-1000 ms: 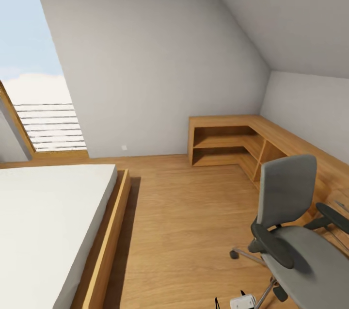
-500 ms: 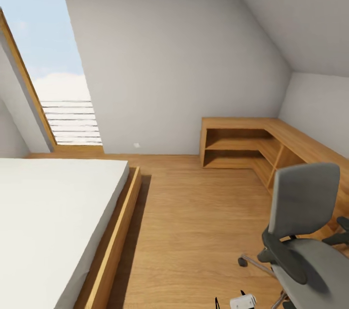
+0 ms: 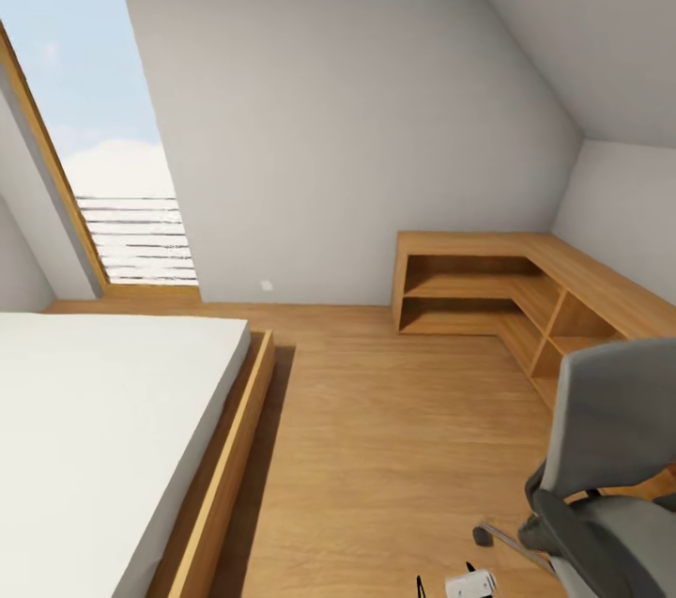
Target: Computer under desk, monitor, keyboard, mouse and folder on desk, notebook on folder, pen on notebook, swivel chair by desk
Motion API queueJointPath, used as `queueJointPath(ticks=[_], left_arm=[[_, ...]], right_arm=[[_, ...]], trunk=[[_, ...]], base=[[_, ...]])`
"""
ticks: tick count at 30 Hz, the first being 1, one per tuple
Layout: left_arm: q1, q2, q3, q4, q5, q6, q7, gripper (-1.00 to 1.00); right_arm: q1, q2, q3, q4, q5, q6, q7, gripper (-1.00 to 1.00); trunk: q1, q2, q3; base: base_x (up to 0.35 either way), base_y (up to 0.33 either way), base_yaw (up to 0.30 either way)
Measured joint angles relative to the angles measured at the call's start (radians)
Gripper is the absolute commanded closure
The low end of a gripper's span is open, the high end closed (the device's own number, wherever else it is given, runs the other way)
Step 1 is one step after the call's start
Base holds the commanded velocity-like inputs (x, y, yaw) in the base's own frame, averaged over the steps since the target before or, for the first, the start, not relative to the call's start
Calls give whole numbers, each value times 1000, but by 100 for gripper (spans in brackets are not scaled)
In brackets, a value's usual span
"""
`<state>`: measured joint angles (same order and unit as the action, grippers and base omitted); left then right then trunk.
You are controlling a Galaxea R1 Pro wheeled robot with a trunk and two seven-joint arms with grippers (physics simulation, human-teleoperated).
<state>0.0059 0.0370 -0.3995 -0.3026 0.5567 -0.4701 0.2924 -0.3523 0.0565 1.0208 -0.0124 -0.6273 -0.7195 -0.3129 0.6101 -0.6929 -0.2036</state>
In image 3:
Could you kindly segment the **swivel chair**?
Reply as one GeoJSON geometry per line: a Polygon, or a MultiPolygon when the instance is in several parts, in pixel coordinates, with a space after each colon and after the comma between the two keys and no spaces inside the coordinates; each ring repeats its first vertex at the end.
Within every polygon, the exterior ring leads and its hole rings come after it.
{"type": "Polygon", "coordinates": [[[475,542],[487,546],[491,532],[555,576],[567,598],[676,598],[676,493],[598,490],[636,486],[674,463],[676,338],[579,349],[561,360],[549,452],[527,480],[532,513],[519,543],[483,520],[475,542]]]}

